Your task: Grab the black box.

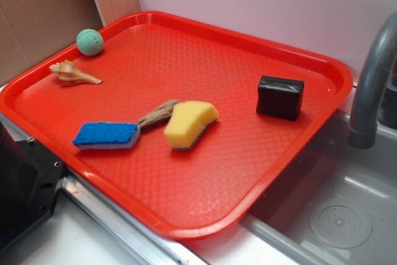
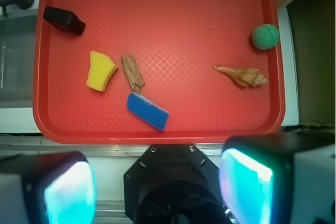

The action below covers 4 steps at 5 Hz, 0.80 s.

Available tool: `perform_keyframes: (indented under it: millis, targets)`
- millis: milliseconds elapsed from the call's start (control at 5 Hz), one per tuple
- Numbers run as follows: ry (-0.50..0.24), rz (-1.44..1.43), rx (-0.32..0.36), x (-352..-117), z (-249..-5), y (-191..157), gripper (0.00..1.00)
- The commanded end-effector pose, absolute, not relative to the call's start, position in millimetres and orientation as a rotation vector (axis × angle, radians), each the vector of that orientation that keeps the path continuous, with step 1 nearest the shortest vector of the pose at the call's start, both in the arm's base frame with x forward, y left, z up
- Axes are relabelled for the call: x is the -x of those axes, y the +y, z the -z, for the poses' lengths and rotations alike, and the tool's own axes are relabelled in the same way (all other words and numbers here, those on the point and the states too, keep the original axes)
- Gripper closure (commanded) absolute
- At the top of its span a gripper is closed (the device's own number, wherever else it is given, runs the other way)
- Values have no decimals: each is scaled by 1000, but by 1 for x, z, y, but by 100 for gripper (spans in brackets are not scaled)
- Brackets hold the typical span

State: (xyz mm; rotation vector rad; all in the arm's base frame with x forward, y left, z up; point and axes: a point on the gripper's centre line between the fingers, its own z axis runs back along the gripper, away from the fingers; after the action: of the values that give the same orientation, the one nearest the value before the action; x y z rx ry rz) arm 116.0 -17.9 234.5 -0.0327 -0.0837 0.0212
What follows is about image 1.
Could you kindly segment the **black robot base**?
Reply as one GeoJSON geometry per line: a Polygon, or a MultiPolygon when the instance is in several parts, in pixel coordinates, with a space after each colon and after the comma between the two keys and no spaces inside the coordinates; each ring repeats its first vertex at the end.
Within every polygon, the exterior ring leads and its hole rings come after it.
{"type": "Polygon", "coordinates": [[[15,141],[1,126],[1,253],[54,213],[64,162],[39,141],[15,141]]]}

